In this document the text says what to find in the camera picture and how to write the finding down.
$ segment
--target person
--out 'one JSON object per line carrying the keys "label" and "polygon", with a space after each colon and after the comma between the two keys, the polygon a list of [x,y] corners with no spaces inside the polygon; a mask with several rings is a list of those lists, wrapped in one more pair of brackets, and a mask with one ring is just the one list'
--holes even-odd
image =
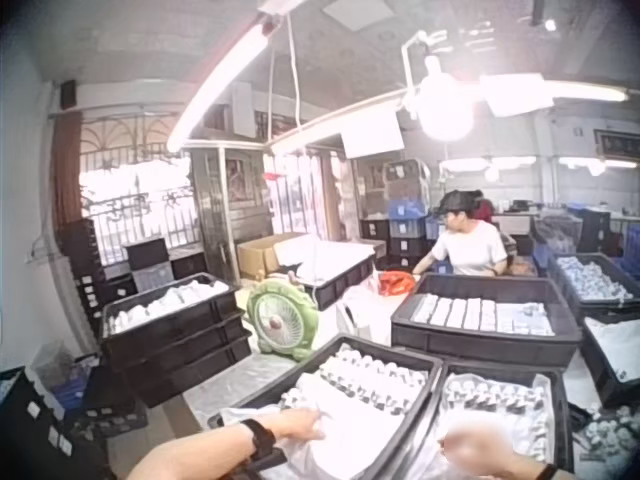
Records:
{"label": "person", "polygon": [[447,230],[435,246],[413,269],[421,275],[438,260],[449,257],[458,275],[499,276],[507,269],[507,253],[493,225],[472,217],[474,200],[467,192],[447,193],[438,211],[445,217]]}
{"label": "person", "polygon": [[[307,409],[284,410],[254,421],[275,440],[320,440],[314,428],[320,414]],[[173,440],[155,447],[136,465],[127,480],[214,480],[233,471],[256,452],[254,432],[238,423]]]}
{"label": "person", "polygon": [[474,200],[473,218],[491,223],[493,220],[493,203],[488,198],[484,198],[482,190],[474,190],[471,192]]}
{"label": "person", "polygon": [[[293,409],[254,420],[270,430],[276,440],[287,437],[309,441],[322,438],[322,433],[314,429],[318,417],[312,410]],[[502,435],[488,427],[451,432],[440,440],[440,449],[451,464],[473,475],[505,480],[574,478],[516,454]],[[255,450],[253,431],[244,424],[231,425],[156,447],[127,480],[215,480],[232,472]]]}

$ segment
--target white t-shirt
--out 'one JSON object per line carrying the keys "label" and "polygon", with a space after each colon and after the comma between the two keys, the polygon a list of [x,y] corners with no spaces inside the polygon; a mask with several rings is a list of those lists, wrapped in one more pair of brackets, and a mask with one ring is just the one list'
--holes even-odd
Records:
{"label": "white t-shirt", "polygon": [[498,229],[484,221],[478,221],[470,233],[444,232],[431,254],[437,260],[448,256],[458,275],[480,275],[507,258]]}

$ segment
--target fan grille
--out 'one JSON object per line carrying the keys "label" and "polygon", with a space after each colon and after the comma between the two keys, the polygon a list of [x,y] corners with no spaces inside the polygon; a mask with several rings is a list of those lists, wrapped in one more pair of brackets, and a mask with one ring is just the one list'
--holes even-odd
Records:
{"label": "fan grille", "polygon": [[[260,336],[275,349],[295,348],[304,336],[304,324],[295,305],[281,295],[265,294],[255,306],[255,324]],[[280,329],[265,327],[277,316],[282,321]]]}

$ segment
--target black wristband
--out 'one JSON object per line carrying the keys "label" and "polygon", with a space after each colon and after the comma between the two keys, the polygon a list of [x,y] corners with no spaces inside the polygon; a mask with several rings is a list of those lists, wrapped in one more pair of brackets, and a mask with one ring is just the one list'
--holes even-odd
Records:
{"label": "black wristband", "polygon": [[251,455],[251,459],[255,461],[271,455],[273,446],[276,444],[276,437],[273,432],[252,419],[243,420],[240,423],[253,433],[253,445],[256,447],[256,453]]}
{"label": "black wristband", "polygon": [[544,470],[540,472],[540,475],[536,477],[536,480],[551,480],[556,476],[556,473],[558,473],[558,467],[547,464],[547,466],[544,467]]}

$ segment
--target floor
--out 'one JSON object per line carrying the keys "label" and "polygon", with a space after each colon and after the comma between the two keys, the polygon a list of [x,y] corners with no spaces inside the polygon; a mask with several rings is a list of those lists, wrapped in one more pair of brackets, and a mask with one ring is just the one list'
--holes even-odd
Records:
{"label": "floor", "polygon": [[182,396],[150,409],[147,416],[147,427],[108,440],[109,463],[121,479],[154,447],[200,431]]}

